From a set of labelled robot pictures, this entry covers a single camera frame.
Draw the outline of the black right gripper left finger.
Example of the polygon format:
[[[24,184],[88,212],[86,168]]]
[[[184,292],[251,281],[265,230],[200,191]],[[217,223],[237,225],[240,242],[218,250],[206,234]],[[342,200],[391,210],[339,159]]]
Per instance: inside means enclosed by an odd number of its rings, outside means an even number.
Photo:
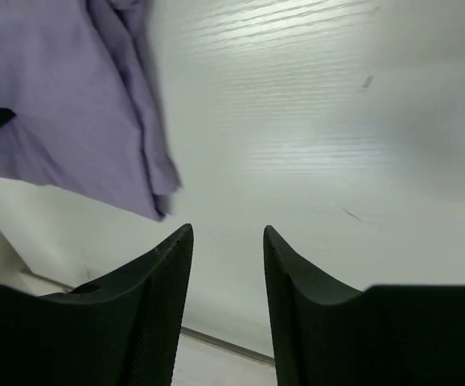
[[[185,224],[63,294],[0,285],[0,385],[168,385],[191,272]]]

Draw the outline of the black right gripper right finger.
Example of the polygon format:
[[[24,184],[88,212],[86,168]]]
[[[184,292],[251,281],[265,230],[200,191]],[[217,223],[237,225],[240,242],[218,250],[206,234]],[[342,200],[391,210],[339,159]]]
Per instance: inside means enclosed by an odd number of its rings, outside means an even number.
[[[465,385],[465,285],[354,289],[263,235],[280,385]]]

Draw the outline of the purple t shirt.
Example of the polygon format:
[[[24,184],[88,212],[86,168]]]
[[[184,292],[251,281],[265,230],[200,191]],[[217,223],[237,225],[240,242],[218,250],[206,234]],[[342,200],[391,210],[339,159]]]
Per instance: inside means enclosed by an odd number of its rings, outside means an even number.
[[[145,1],[0,1],[0,178],[160,221],[180,185],[146,68]]]

